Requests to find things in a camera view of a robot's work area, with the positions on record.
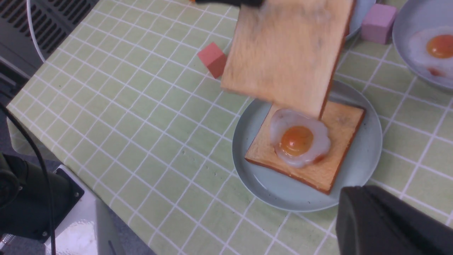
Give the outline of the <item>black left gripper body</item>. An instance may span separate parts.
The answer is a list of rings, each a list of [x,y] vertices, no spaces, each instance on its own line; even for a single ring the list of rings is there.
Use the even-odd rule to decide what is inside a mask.
[[[211,4],[211,3],[217,3],[217,4],[225,4],[225,5],[231,5],[231,6],[236,6],[236,7],[241,7],[243,5],[249,6],[249,7],[260,7],[264,3],[263,0],[195,0],[197,4]]]

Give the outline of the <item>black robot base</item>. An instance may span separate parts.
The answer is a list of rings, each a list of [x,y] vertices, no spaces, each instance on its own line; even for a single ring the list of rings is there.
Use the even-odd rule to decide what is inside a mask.
[[[0,232],[44,243],[50,237],[47,183],[42,169],[14,155],[1,155]],[[55,227],[84,195],[62,168],[48,174]]]

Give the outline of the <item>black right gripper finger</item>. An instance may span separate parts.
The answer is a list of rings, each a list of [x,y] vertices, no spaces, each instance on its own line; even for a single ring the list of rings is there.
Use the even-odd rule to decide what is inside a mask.
[[[453,231],[381,187],[343,187],[336,234],[341,255],[451,255]]]

